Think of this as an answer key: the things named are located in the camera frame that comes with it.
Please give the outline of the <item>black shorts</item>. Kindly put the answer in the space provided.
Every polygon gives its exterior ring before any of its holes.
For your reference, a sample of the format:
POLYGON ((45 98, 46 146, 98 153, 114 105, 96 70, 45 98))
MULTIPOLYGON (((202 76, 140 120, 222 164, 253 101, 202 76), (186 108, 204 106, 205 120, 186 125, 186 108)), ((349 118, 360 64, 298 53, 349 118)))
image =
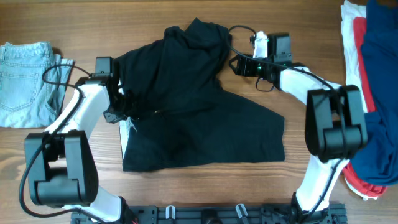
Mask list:
POLYGON ((221 87, 230 42, 226 27, 195 19, 118 57, 133 103, 124 171, 285 159, 284 118, 221 87))

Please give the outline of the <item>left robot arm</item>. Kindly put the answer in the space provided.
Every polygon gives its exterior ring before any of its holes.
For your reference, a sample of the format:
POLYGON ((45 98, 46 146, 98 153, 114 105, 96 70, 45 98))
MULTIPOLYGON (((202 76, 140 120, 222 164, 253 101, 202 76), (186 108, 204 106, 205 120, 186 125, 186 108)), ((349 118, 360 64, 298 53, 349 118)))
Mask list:
POLYGON ((100 117, 112 124, 127 118, 130 106, 119 92, 118 64, 97 57, 94 72, 72 87, 74 96, 61 115, 24 141, 20 206, 37 218, 74 213, 95 223, 138 223, 122 197, 100 187, 88 142, 100 117))

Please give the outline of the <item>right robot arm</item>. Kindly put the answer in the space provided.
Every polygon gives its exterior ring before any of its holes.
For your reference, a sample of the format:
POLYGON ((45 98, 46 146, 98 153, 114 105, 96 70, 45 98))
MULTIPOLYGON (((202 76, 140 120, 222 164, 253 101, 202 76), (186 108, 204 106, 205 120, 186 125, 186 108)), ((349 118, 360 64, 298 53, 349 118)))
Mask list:
POLYGON ((329 209, 338 176, 368 141, 360 90, 332 84, 294 63, 288 33, 255 32, 250 42, 254 52, 236 53, 234 73, 266 80, 306 106, 305 143, 311 156, 292 208, 302 220, 319 219, 329 209))

